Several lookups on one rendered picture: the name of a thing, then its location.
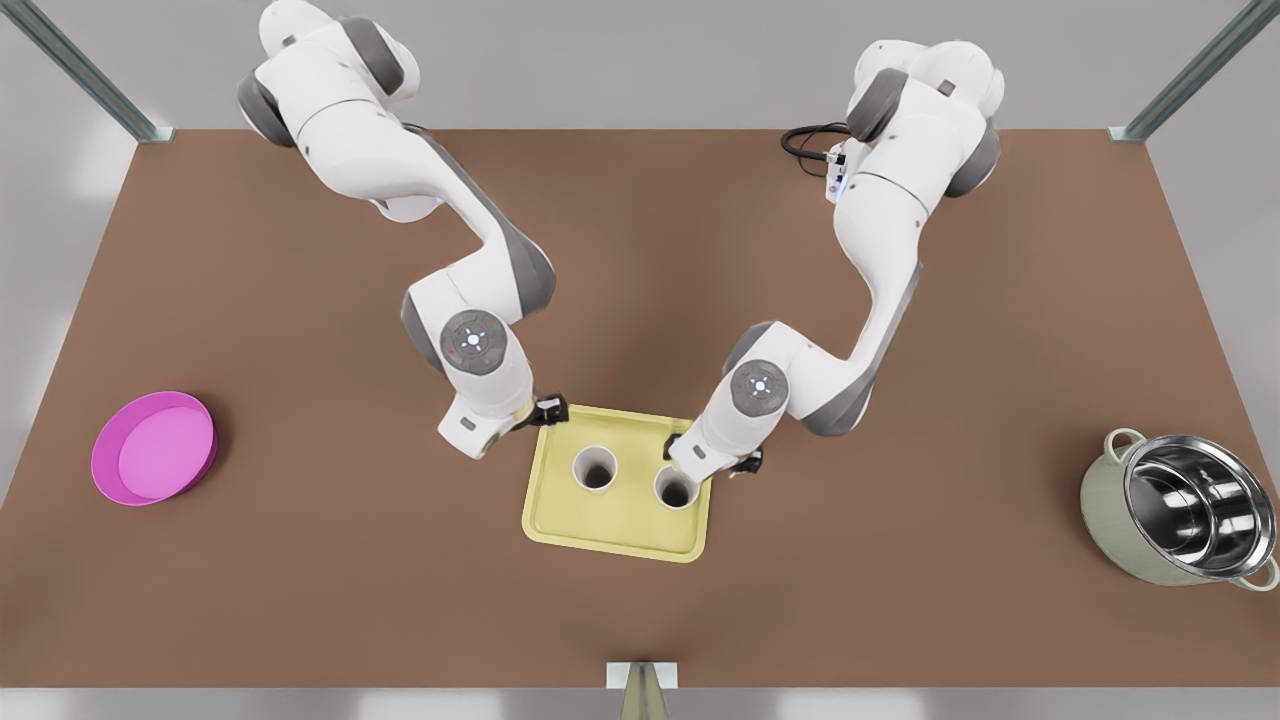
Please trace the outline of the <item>pink round bowl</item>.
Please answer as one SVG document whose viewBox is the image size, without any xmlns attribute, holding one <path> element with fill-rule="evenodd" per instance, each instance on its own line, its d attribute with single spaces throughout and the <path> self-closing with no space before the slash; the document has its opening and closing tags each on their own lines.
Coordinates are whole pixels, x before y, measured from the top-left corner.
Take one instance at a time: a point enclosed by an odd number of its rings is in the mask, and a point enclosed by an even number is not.
<svg viewBox="0 0 1280 720">
<path fill-rule="evenodd" d="M 90 471 L 115 503 L 145 506 L 200 483 L 218 454 L 212 414 L 192 395 L 161 391 L 119 409 L 93 443 Z"/>
</svg>

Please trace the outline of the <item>grey-green steel-lined pot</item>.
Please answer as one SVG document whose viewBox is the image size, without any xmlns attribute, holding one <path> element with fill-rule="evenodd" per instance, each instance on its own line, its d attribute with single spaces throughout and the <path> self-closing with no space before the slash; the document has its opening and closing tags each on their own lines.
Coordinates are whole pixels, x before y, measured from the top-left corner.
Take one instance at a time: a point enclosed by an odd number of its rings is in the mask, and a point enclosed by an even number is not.
<svg viewBox="0 0 1280 720">
<path fill-rule="evenodd" d="M 1280 587 L 1280 514 L 1263 482 L 1210 439 L 1111 430 L 1079 501 L 1094 544 L 1143 582 Z"/>
</svg>

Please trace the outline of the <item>silver frame post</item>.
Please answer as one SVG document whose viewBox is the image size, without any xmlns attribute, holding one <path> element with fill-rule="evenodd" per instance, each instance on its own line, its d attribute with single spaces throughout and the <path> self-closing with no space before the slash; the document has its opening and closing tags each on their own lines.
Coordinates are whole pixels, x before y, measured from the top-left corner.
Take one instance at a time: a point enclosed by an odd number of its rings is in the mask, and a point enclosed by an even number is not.
<svg viewBox="0 0 1280 720">
<path fill-rule="evenodd" d="M 1263 28 L 1280 18 L 1280 0 L 1248 3 L 1125 126 L 1107 128 L 1116 143 L 1144 143 Z"/>
<path fill-rule="evenodd" d="M 608 662 L 605 688 L 623 691 L 620 720 L 669 720 L 664 691 L 678 688 L 678 665 Z"/>
<path fill-rule="evenodd" d="M 174 128 L 156 126 L 148 119 L 33 0 L 0 0 L 0 13 L 137 143 L 169 143 L 174 140 Z"/>
</svg>

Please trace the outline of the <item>white IKEA cup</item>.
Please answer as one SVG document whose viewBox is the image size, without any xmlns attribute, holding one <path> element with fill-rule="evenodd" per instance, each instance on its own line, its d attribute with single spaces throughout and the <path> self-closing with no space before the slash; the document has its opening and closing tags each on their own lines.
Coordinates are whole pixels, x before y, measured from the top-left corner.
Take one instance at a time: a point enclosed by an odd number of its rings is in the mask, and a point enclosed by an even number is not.
<svg viewBox="0 0 1280 720">
<path fill-rule="evenodd" d="M 571 466 L 575 482 L 593 493 L 605 492 L 618 473 L 617 457 L 604 446 L 580 450 Z"/>
<path fill-rule="evenodd" d="M 673 465 L 664 465 L 654 478 L 654 493 L 663 507 L 681 510 L 690 507 L 699 495 L 700 486 L 690 480 Z"/>
</svg>

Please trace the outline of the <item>yellow rectangular tray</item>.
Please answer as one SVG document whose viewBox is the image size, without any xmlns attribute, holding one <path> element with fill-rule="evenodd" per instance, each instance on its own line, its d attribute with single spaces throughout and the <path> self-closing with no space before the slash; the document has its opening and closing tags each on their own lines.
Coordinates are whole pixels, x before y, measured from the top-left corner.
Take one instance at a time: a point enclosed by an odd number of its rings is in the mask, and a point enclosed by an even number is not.
<svg viewBox="0 0 1280 720">
<path fill-rule="evenodd" d="M 654 493 L 655 474 L 671 465 L 663 456 L 667 439 L 690 424 L 671 416 L 570 406 L 567 421 L 539 430 L 524 503 L 525 534 L 541 543 L 641 559 L 698 559 L 709 527 L 710 480 L 681 510 L 663 507 Z M 571 470 L 576 454 L 593 445 L 607 447 L 618 461 L 616 479 L 599 495 L 580 487 Z"/>
</svg>

